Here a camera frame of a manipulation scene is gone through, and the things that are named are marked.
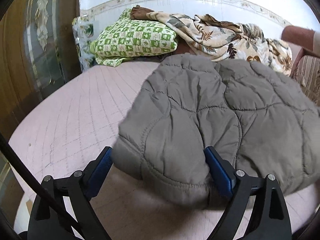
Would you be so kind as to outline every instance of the metal screw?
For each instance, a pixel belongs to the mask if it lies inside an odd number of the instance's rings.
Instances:
[[[269,174],[269,175],[268,175],[268,178],[269,178],[270,180],[275,180],[275,179],[276,179],[276,177],[275,177],[273,174]]]
[[[50,175],[47,175],[43,178],[44,181],[49,181],[51,179],[51,176]]]
[[[245,175],[244,171],[242,170],[237,170],[236,174],[240,177],[243,177]]]
[[[82,175],[82,171],[75,171],[75,173],[73,174],[73,176],[75,177],[80,177]]]

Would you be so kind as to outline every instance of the green checkered pillow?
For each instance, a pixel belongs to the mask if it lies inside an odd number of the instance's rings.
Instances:
[[[156,56],[177,49],[177,34],[160,22],[130,20],[131,9],[105,28],[90,45],[100,65],[116,67],[138,56]]]

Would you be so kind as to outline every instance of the bed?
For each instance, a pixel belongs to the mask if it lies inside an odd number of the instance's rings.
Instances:
[[[119,67],[94,66],[38,105],[9,143],[41,182],[82,170],[105,146],[112,146],[118,123],[131,107],[145,78],[159,62],[131,61]],[[25,194],[35,193],[15,172]],[[292,231],[304,225],[320,202],[320,185],[286,197]],[[112,167],[91,204],[112,239],[206,239],[222,211],[187,210],[166,202]],[[72,208],[66,199],[67,210]],[[243,235],[251,210],[236,234]]]

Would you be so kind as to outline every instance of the wallpaper border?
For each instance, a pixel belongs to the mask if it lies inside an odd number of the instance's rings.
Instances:
[[[80,10],[80,15],[81,16],[88,15],[89,17],[91,17],[113,8],[130,5],[130,4],[139,4],[140,2],[144,2],[144,1],[150,1],[150,0],[110,0],[105,3],[99,4],[95,7],[92,7],[91,9],[88,9],[88,10]],[[247,0],[200,0],[200,1],[205,1],[210,3],[229,4],[241,9],[245,9],[247,11],[251,11],[265,18],[268,18],[282,27],[291,25],[290,22],[283,19],[281,16],[273,13],[270,10],[265,9],[260,5],[254,4]]]

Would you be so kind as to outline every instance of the beige blanket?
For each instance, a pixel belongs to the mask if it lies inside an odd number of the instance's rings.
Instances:
[[[132,12],[141,9],[137,6]],[[194,20],[185,14],[151,11],[144,15],[167,25],[196,54],[210,57],[212,61],[225,58],[255,60],[277,72],[287,75],[291,72],[292,52],[289,45],[282,40],[265,39],[262,30],[255,24],[219,22],[209,14],[195,15]]]

